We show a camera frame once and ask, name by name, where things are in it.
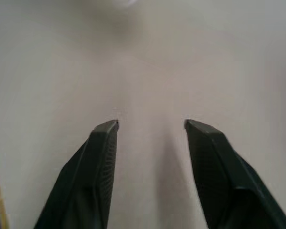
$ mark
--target beige surface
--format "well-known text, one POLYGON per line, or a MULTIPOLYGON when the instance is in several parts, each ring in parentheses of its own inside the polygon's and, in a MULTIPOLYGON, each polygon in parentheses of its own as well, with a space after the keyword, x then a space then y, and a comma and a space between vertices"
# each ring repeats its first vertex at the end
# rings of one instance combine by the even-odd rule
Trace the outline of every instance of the beige surface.
POLYGON ((62 166, 119 118, 109 229, 206 228, 185 118, 224 131, 286 212, 286 0, 0 0, 0 184, 30 229, 62 166))

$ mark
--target white floor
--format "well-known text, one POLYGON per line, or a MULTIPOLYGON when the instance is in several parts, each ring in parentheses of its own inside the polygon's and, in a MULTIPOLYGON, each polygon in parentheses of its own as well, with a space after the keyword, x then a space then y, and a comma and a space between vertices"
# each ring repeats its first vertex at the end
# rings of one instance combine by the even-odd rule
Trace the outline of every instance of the white floor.
POLYGON ((186 118, 222 130, 286 213, 286 0, 95 3, 0 0, 10 227, 33 227, 62 166, 114 118, 109 229, 206 228, 186 118))

